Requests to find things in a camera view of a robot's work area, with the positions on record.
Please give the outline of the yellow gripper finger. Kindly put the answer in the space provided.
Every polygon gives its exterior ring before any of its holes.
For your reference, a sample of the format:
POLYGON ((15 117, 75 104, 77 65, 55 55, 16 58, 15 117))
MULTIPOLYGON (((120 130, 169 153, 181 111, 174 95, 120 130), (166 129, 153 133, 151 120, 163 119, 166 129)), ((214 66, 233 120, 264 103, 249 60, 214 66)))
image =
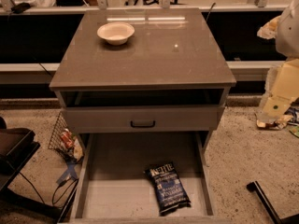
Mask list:
POLYGON ((299 59, 273 66, 267 74, 265 93, 256 113, 259 128, 281 127, 284 114, 299 98, 299 59))
POLYGON ((263 39, 275 38, 277 34, 279 19, 280 16, 276 16, 275 18, 267 22, 258 30, 257 36, 263 39))

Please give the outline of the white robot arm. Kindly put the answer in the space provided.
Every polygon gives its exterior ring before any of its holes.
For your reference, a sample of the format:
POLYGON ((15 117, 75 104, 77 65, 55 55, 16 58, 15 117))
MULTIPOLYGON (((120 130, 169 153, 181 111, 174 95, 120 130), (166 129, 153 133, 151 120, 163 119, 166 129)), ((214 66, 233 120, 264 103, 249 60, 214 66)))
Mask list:
POLYGON ((285 112, 299 98, 299 0, 292 0, 282 14, 266 26, 276 35, 276 50, 286 61, 268 71, 257 126, 282 127, 285 112))

